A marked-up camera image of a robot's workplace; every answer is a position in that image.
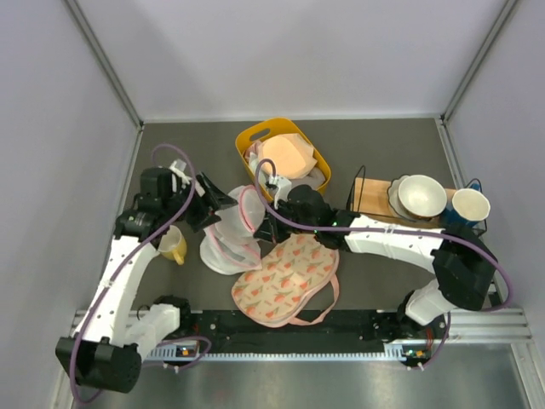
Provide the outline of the white pink-trimmed mesh laundry bag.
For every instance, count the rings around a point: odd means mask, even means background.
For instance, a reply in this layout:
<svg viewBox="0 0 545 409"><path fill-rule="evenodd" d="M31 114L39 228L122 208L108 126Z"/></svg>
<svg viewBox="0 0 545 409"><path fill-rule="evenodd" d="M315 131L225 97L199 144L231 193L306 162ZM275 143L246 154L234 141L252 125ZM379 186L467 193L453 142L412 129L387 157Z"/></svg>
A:
<svg viewBox="0 0 545 409"><path fill-rule="evenodd" d="M235 187L228 196L237 202L233 207L218 210L220 221L208 232L233 245L248 245L255 240L254 233L265 217L265 207L255 187Z"/></svg>

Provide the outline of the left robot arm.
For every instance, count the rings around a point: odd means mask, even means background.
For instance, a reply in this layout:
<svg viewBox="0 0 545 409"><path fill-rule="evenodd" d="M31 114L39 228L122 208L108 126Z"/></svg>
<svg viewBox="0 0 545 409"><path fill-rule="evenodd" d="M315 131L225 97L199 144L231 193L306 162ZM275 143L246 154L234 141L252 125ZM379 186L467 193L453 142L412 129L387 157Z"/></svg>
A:
<svg viewBox="0 0 545 409"><path fill-rule="evenodd" d="M129 312L148 264L158 256L169 226L186 222L197 232L237 205L204 174L186 176L177 165L152 167L140 176L133 204L116 220L110 254L94 299L55 355L71 386L128 393L148 355L168 336L185 337L193 318L184 302L169 298L129 325Z"/></svg>

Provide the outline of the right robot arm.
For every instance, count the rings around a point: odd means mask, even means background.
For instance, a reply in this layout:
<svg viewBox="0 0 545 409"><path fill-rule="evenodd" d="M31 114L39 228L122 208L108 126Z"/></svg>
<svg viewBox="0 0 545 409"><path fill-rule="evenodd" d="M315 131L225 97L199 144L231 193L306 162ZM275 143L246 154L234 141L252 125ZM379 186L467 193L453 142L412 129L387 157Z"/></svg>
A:
<svg viewBox="0 0 545 409"><path fill-rule="evenodd" d="M412 291L400 306L397 324L407 337L419 336L435 318L455 308L479 311L485 304L497 259L471 228L409 228L380 222L332 208L304 185L286 199L264 206L257 239L282 243L293 233L309 233L331 250L384 256L433 274L428 285Z"/></svg>

